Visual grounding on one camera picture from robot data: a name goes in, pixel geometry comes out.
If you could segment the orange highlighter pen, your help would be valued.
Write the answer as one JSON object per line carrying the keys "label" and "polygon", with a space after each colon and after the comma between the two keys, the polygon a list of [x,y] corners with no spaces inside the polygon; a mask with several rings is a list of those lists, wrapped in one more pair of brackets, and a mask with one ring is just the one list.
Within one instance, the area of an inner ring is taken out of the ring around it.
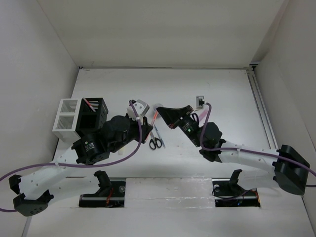
{"label": "orange highlighter pen", "polygon": [[153,126],[155,124],[157,117],[158,117],[158,111],[155,111],[152,122],[151,122],[151,126]]}

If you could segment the red highlighter pen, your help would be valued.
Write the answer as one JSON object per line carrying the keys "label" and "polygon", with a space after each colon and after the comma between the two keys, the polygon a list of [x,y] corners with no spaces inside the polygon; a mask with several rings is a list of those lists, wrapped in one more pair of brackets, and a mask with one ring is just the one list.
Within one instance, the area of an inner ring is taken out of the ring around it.
{"label": "red highlighter pen", "polygon": [[90,102],[89,102],[86,98],[83,98],[83,100],[85,101],[85,103],[89,106],[89,108],[90,108],[93,112],[96,112],[96,110],[93,108],[93,106],[90,104]]}

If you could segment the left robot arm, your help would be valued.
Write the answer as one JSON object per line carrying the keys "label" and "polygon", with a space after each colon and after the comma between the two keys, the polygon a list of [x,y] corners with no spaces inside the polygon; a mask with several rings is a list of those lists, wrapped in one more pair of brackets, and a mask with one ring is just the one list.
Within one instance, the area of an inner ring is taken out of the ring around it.
{"label": "left robot arm", "polygon": [[108,159],[132,141],[137,145],[145,143],[153,126],[146,117],[115,116],[103,126],[77,140],[59,158],[47,164],[38,165],[39,169],[29,175],[14,174],[9,178],[9,186],[16,193],[14,209],[25,217],[36,215],[58,199],[75,196],[80,187],[66,185],[65,179],[78,168],[102,168],[121,163],[120,160],[99,164]]}

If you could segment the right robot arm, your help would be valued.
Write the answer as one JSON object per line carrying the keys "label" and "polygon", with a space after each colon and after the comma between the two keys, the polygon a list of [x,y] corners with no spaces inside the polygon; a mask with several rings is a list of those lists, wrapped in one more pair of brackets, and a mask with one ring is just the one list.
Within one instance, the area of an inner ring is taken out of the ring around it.
{"label": "right robot arm", "polygon": [[179,109],[158,107],[170,129],[180,128],[199,148],[199,153],[209,162],[236,163],[252,170],[235,170],[228,182],[231,193],[244,190],[280,187],[287,193],[302,196],[307,187],[310,164],[291,146],[282,145],[274,150],[256,150],[222,139],[218,126],[206,121],[203,126],[194,120],[191,106]]}

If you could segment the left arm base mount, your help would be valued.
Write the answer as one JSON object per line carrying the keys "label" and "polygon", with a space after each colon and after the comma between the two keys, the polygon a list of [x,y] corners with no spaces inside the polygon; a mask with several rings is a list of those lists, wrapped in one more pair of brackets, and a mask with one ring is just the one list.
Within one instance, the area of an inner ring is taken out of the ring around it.
{"label": "left arm base mount", "polygon": [[126,179],[110,179],[105,171],[96,171],[98,190],[79,198],[82,208],[123,208],[125,204]]}

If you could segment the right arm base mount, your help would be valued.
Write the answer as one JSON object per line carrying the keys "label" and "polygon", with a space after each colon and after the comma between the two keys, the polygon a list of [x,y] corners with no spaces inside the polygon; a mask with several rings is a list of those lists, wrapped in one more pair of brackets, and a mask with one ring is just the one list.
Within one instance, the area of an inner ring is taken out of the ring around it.
{"label": "right arm base mount", "polygon": [[212,179],[215,207],[261,207],[257,189],[245,190],[237,184],[241,172],[237,169],[230,178]]}

